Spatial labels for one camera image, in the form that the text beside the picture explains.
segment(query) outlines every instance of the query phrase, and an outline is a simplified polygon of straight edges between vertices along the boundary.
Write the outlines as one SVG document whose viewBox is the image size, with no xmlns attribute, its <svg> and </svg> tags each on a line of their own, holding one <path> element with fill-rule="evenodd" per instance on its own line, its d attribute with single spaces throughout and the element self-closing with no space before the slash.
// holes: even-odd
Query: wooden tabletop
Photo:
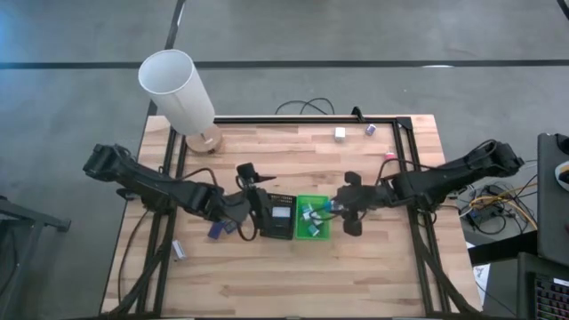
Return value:
<svg viewBox="0 0 569 320">
<path fill-rule="evenodd" d="M 445 161 L 435 118 L 411 116 L 422 164 Z M 223 146 L 212 156 L 188 153 L 185 172 L 214 169 L 226 192 L 238 191 L 236 166 L 253 162 L 261 175 L 277 176 L 260 187 L 268 192 L 333 196 L 346 171 L 356 171 L 373 184 L 385 153 L 395 152 L 390 125 L 378 124 L 372 137 L 362 124 L 346 124 L 346 140 L 335 143 L 336 124 L 224 124 Z M 169 124 L 162 116 L 148 119 L 140 147 L 140 163 L 157 169 L 164 161 Z M 175 148 L 174 162 L 179 148 Z M 384 174 L 398 172 L 398 164 Z M 209 181 L 198 174 L 193 180 Z M 102 311 L 117 304 L 118 266 L 132 229 L 144 209 L 127 205 L 108 280 Z M 469 303 L 480 309 L 461 224 L 453 209 L 437 212 L 435 224 L 443 269 Z M 125 263 L 123 290 L 134 284 L 144 263 L 152 214 L 143 222 Z M 342 232 L 333 221 L 327 242 L 284 241 L 257 237 L 241 240 L 237 233 L 213 241 L 211 222 L 179 210 L 174 238 L 188 255 L 170 263 L 162 316 L 421 316 L 423 306 L 405 208 L 369 212 L 360 237 Z M 249 234 L 250 221 L 244 225 Z M 434 277 L 429 275 L 435 306 Z M 149 297 L 154 295 L 150 286 Z"/>
</svg>

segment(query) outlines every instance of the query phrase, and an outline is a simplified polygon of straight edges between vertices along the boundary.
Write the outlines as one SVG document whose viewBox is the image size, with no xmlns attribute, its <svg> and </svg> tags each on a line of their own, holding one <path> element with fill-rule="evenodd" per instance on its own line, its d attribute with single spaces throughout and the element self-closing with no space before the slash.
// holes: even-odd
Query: yellow wire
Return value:
<svg viewBox="0 0 569 320">
<path fill-rule="evenodd" d="M 475 203 L 478 200 L 485 200 L 485 199 L 491 199 L 492 200 L 491 203 L 493 203 L 493 202 L 497 201 L 496 198 L 497 198 L 497 196 L 479 196 L 479 197 L 473 199 L 472 201 L 470 201 L 469 205 L 470 205 L 470 207 L 473 207 L 473 203 Z M 520 212 L 527 221 L 529 221 L 532 224 L 533 228 L 535 228 L 537 230 L 537 225 L 535 224 L 535 222 L 533 222 L 533 220 L 530 219 L 528 214 L 525 213 L 525 211 L 522 208 L 520 208 L 517 204 L 514 204 L 512 200 L 506 200 L 506 199 L 501 198 L 501 197 L 498 197 L 498 200 L 500 200 L 501 203 L 511 205 L 514 209 L 516 209 L 518 212 Z"/>
<path fill-rule="evenodd" d="M 518 190 L 525 189 L 525 188 L 529 188 L 529 187 L 533 187 L 533 186 L 537 186 L 537 182 L 530 183 L 530 184 L 528 184 L 527 186 L 523 186 L 523 187 L 520 187 L 520 188 L 513 188 L 513 189 L 511 189 L 511 190 L 506 190 L 506 191 L 500 193 L 499 195 L 497 195 L 497 196 L 495 196 L 495 197 L 496 197 L 496 198 L 501 198 L 502 196 L 507 195 L 508 193 L 510 193 L 510 192 L 512 192 L 512 191 L 518 191 Z"/>
</svg>

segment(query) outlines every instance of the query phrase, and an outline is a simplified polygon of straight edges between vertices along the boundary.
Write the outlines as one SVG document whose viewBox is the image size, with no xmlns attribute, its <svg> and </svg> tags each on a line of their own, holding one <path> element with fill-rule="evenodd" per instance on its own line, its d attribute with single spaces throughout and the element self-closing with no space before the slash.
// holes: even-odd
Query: green plastic container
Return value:
<svg viewBox="0 0 569 320">
<path fill-rule="evenodd" d="M 317 210 L 318 215 L 321 218 L 327 218 L 331 216 L 329 212 L 324 209 L 318 210 L 328 202 L 327 196 L 312 196 L 312 195 L 299 195 L 296 197 L 296 223 L 294 224 L 294 237 L 299 240 L 329 240 L 330 234 L 332 233 L 331 221 L 322 221 L 323 223 L 317 228 L 320 230 L 316 236 L 312 236 L 309 233 L 309 226 L 312 224 L 311 221 L 305 221 L 302 218 L 302 206 L 305 204 L 312 205 L 312 209 Z"/>
</svg>

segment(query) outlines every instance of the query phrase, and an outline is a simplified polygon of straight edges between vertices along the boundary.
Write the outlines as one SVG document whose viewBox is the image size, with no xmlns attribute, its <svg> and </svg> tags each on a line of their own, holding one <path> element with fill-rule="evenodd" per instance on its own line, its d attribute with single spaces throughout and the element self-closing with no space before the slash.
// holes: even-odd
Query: white label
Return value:
<svg viewBox="0 0 569 320">
<path fill-rule="evenodd" d="M 569 281 L 553 278 L 553 283 L 569 286 Z"/>
<path fill-rule="evenodd" d="M 291 218 L 291 208 L 273 207 L 273 218 Z"/>
</svg>

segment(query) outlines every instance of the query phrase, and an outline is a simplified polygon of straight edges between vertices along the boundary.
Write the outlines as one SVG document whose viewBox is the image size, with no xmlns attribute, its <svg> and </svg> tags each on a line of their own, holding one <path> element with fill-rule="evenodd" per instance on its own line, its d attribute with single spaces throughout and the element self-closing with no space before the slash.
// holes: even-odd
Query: black stand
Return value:
<svg viewBox="0 0 569 320">
<path fill-rule="evenodd" d="M 68 232 L 71 221 L 57 219 L 45 213 L 26 209 L 9 202 L 3 196 L 0 196 L 0 213 L 7 218 L 0 221 L 0 243 L 5 240 L 11 231 L 10 228 L 30 228 L 24 245 L 18 251 L 18 259 L 14 262 L 15 269 L 13 274 L 11 278 L 6 279 L 8 283 L 4 296 L 0 297 L 4 302 L 2 307 L 0 307 L 0 319 L 13 319 L 13 308 L 15 307 L 16 300 L 20 296 L 24 277 L 28 272 L 29 264 L 36 251 L 37 242 L 41 236 L 42 229 L 45 226 L 50 226 L 56 228 L 59 232 Z"/>
</svg>

